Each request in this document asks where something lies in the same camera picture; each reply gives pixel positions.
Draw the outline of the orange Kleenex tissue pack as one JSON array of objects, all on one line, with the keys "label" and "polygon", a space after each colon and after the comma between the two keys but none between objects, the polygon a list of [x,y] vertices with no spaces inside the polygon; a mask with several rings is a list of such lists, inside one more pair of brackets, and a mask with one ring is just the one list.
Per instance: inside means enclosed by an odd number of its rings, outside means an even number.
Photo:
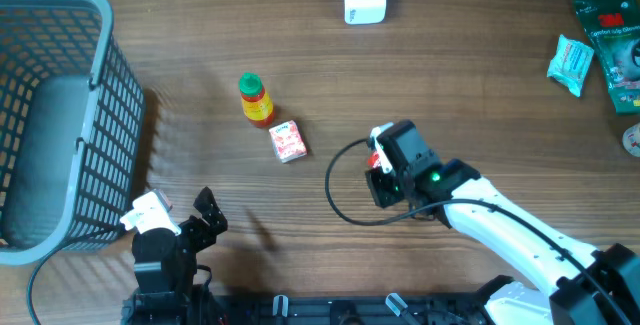
[{"label": "orange Kleenex tissue pack", "polygon": [[287,163],[307,155],[307,148],[295,121],[290,120],[269,129],[276,158]]}]

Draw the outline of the red sauce bottle green cap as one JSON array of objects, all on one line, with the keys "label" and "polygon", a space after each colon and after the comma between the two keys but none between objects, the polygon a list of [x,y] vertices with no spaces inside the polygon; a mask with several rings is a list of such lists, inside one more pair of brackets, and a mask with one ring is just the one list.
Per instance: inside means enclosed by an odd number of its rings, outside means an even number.
[{"label": "red sauce bottle green cap", "polygon": [[264,128],[275,118],[274,103],[257,74],[244,73],[239,79],[242,110],[254,126]]}]

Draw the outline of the mint green wipes pack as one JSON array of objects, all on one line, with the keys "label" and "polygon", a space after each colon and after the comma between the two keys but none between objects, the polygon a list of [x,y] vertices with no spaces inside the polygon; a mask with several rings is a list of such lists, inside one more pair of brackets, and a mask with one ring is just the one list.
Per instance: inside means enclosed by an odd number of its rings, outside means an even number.
[{"label": "mint green wipes pack", "polygon": [[547,76],[555,79],[572,95],[580,98],[593,57],[594,50],[591,47],[560,35]]}]

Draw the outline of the green lid Knorr jar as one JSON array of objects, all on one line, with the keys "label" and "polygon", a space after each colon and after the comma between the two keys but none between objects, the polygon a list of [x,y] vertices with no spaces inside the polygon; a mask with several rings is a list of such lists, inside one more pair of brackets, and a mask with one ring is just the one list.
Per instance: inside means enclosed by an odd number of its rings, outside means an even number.
[{"label": "green lid Knorr jar", "polygon": [[622,135],[624,149],[634,157],[640,157],[640,124],[629,127]]}]

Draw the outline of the green 3M gloves package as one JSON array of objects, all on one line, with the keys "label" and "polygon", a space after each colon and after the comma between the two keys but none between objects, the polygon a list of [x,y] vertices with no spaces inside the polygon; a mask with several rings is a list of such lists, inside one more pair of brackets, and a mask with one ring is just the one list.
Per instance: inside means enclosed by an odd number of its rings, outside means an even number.
[{"label": "green 3M gloves package", "polygon": [[572,0],[617,114],[639,112],[639,2]]}]

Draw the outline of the red Nescafe sachet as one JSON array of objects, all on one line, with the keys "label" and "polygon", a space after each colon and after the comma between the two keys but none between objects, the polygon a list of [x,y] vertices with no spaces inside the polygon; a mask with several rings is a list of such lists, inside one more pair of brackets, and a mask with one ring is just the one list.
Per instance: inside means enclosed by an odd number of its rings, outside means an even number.
[{"label": "red Nescafe sachet", "polygon": [[381,167],[381,160],[380,160],[380,157],[379,157],[379,153],[377,151],[373,151],[370,154],[370,156],[369,156],[369,158],[367,160],[367,163],[368,163],[368,166],[371,169],[380,168]]}]

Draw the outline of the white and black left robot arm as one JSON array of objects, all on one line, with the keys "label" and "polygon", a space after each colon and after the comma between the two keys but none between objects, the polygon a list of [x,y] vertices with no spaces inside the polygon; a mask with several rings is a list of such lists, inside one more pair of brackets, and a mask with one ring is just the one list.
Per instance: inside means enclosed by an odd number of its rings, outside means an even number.
[{"label": "white and black left robot arm", "polygon": [[197,263],[197,254],[214,245],[228,229],[228,221],[210,188],[194,200],[198,217],[177,224],[169,214],[171,203],[154,189],[138,197],[120,222],[136,230],[132,240],[134,275],[138,287],[123,302],[121,322],[136,324],[219,325],[228,322],[209,290],[210,279],[196,284],[196,273],[211,268]]}]

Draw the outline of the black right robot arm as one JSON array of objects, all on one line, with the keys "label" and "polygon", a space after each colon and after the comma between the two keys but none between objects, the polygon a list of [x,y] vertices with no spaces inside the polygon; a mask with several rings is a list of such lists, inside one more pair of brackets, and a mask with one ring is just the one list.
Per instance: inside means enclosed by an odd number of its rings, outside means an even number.
[{"label": "black right robot arm", "polygon": [[639,257],[616,243],[602,251],[547,225],[502,195],[480,172],[442,163],[409,120],[372,129],[378,162],[366,173],[381,208],[406,200],[411,218],[434,218],[491,249],[524,275],[487,285],[494,324],[636,324]]}]

